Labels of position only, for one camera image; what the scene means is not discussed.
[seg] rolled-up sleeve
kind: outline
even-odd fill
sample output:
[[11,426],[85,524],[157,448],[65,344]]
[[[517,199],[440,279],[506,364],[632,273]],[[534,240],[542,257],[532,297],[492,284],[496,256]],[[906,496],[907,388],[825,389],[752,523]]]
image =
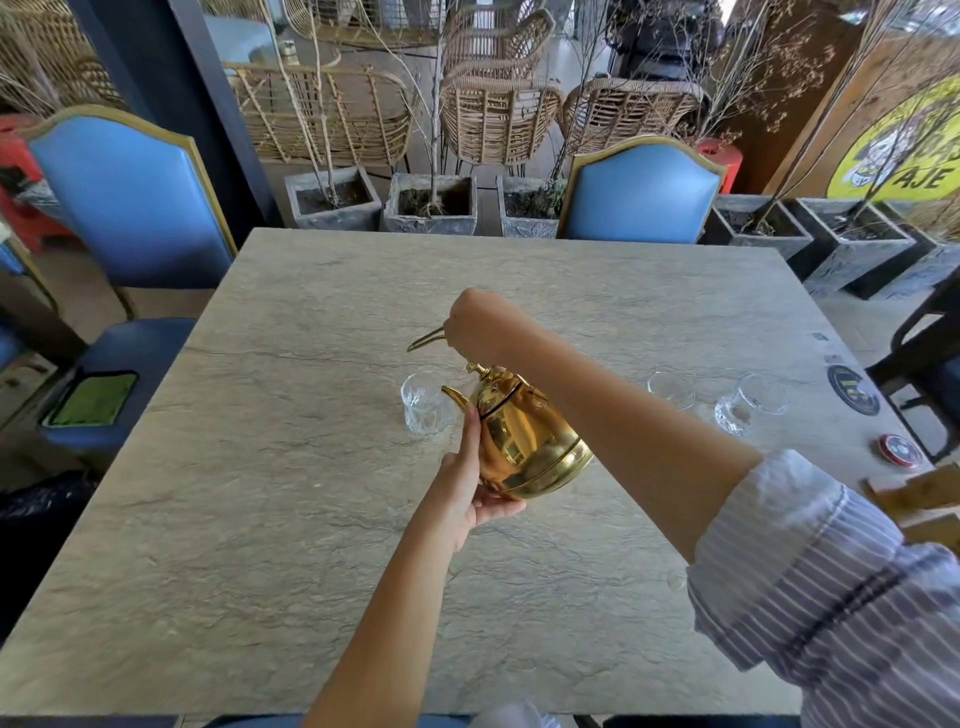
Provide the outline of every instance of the rolled-up sleeve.
[[804,689],[804,724],[960,725],[960,567],[904,546],[797,452],[731,493],[688,569],[696,628],[740,669]]

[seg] crystal glass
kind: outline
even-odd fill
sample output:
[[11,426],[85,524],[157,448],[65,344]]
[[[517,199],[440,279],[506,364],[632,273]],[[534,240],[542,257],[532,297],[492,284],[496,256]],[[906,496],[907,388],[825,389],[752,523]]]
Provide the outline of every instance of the crystal glass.
[[677,409],[689,409],[697,400],[690,380],[673,372],[653,372],[647,379],[647,391]]
[[743,436],[763,417],[782,415],[789,403],[786,390],[769,376],[749,374],[713,409],[717,424],[731,435]]
[[411,432],[434,435],[460,421],[460,410],[441,392],[442,385],[440,378],[429,372],[416,372],[403,381],[403,419]]

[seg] concrete planter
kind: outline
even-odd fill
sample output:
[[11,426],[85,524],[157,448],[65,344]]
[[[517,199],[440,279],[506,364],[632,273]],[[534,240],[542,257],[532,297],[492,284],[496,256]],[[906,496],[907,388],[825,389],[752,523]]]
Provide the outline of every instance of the concrete planter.
[[443,192],[466,185],[469,195],[468,215],[419,217],[399,214],[400,192],[405,189],[430,189],[430,175],[395,174],[390,180],[390,197],[383,210],[381,226],[387,232],[428,232],[435,235],[473,235],[477,227],[477,180],[474,177],[440,175],[437,188]]
[[868,301],[912,296],[929,290],[960,266],[960,243],[928,235],[900,216],[910,205],[877,203],[877,209],[909,233],[914,244],[855,280],[848,291]]
[[825,296],[839,291],[913,245],[913,238],[873,205],[867,205],[863,211],[860,226],[868,228],[874,234],[874,239],[848,240],[837,235],[825,222],[826,216],[842,215],[859,202],[807,197],[787,203],[794,217],[813,235],[813,242],[790,261],[790,267],[804,282],[804,288],[811,296]]
[[496,205],[500,214],[500,234],[504,237],[557,237],[560,220],[541,217],[509,217],[505,194],[512,192],[536,192],[548,184],[547,180],[528,177],[496,177]]
[[799,253],[813,242],[813,236],[804,230],[790,211],[777,202],[767,221],[782,235],[748,235],[733,229],[724,212],[756,212],[770,202],[769,195],[717,195],[710,206],[710,214],[700,242],[704,245],[733,245],[744,248],[774,248],[784,260]]
[[[322,171],[320,179],[326,182],[326,172]],[[360,205],[340,207],[323,212],[303,212],[300,210],[300,200],[297,193],[306,189],[320,189],[317,175],[308,172],[303,175],[292,175],[284,178],[287,187],[287,197],[290,199],[290,208],[294,213],[294,222],[301,230],[321,231],[375,231],[380,222],[380,212],[383,204],[376,194],[370,178],[363,167],[347,167],[333,170],[333,183],[352,182],[359,180],[367,191],[368,202]]]

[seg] stone table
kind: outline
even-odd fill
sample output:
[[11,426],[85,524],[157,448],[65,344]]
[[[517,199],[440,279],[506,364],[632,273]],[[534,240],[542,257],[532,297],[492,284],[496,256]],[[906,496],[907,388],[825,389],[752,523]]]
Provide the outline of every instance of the stone table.
[[[459,437],[404,427],[407,354],[476,285],[627,379],[689,376],[711,403],[748,372],[790,411],[752,434],[848,483],[895,473],[904,433],[830,389],[860,368],[780,254],[750,248],[257,230],[0,652],[6,714],[305,710]],[[684,562],[594,462],[453,561],[424,710],[527,697],[557,713],[792,713],[693,631]]]

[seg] soil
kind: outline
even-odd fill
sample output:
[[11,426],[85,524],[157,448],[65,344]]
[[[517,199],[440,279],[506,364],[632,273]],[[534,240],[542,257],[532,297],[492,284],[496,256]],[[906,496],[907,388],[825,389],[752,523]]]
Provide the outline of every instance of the soil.
[[503,196],[507,217],[527,217],[537,220],[556,220],[560,209],[554,205],[544,190],[533,192],[507,192]]
[[469,180],[457,182],[446,190],[439,191],[440,209],[430,210],[429,189],[401,189],[396,201],[397,214],[427,217],[427,213],[434,215],[469,215],[470,214],[470,183]]
[[870,225],[852,225],[847,215],[819,212],[820,219],[843,240],[879,240],[880,234]]
[[[754,214],[752,212],[730,212],[728,210],[721,211],[723,212],[724,218],[726,218],[727,222],[730,223],[730,227],[733,228],[734,232],[743,232],[744,228],[754,222]],[[768,217],[766,220],[756,226],[755,231],[748,234],[763,235],[764,237],[793,237],[797,233],[794,231],[777,230]]]
[[300,214],[310,215],[314,212],[329,212],[331,209],[342,209],[354,205],[363,205],[371,201],[367,194],[367,188],[361,180],[347,180],[346,182],[337,182],[334,187],[337,190],[338,205],[326,198],[326,190],[321,189],[299,189],[297,190],[297,204],[300,206]]

